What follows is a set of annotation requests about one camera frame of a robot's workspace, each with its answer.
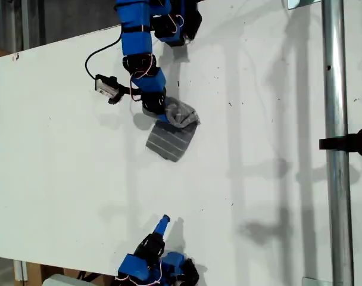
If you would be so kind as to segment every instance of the metal pole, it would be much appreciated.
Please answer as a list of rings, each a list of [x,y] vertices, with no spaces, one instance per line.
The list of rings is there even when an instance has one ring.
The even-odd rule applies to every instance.
[[[326,137],[348,133],[343,0],[322,0]],[[354,286],[349,157],[327,151],[334,286]]]

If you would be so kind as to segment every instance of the gray cloth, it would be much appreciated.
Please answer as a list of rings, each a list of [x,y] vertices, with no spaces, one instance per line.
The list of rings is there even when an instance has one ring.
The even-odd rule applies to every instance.
[[[165,114],[170,124],[177,128],[185,128],[193,122],[199,123],[195,109],[173,97],[167,98]]]
[[[199,117],[194,108],[175,98],[167,98],[166,116],[170,123],[157,121],[146,146],[162,158],[177,162],[191,143]]]

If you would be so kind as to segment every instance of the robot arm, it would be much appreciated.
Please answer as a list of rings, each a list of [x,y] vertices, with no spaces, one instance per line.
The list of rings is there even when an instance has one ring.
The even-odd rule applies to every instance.
[[[165,257],[163,235],[170,218],[160,220],[153,233],[137,247],[134,254],[127,254],[118,269],[118,285],[160,285],[171,286],[177,281],[181,286],[195,286],[199,280],[196,267],[191,259],[182,253],[169,252]]]
[[[123,66],[130,73],[130,87],[117,83],[115,77],[96,76],[95,89],[118,103],[124,94],[142,101],[144,109],[168,122],[165,116],[166,79],[152,53],[151,31],[169,46],[182,46],[194,39],[202,22],[197,3],[201,0],[116,0],[121,21]],[[139,88],[133,89],[132,82]]]

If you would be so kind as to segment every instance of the black clamp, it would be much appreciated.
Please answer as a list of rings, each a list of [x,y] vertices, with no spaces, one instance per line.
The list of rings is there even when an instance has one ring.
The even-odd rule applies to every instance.
[[[357,134],[321,139],[320,150],[358,152],[362,156],[362,129]]]
[[[177,276],[177,281],[182,281],[180,286],[196,286],[199,280],[199,274],[191,259],[186,259],[181,266],[183,275]]]
[[[162,235],[153,232],[139,244],[133,255],[144,259],[149,267],[153,267],[164,254],[164,249],[165,242]]]
[[[141,101],[143,108],[156,115],[164,114],[166,94],[166,88],[162,92],[142,92]]]
[[[117,82],[114,76],[106,77],[101,74],[95,76],[95,90],[108,97],[109,104],[117,104],[124,94],[130,94],[129,88]],[[132,95],[140,95],[141,89],[132,88]]]

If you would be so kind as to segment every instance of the white surface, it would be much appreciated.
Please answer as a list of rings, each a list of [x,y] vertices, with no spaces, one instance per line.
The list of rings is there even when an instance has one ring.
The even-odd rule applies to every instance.
[[[320,5],[204,1],[189,61],[155,42],[168,94],[202,125],[174,164],[145,148],[149,119],[93,90],[83,64],[116,27],[0,58],[0,256],[115,274],[168,214],[167,248],[200,285],[331,281]],[[349,130],[362,128],[362,1],[347,1]],[[121,50],[90,61],[125,85]],[[351,156],[356,285],[362,158]]]

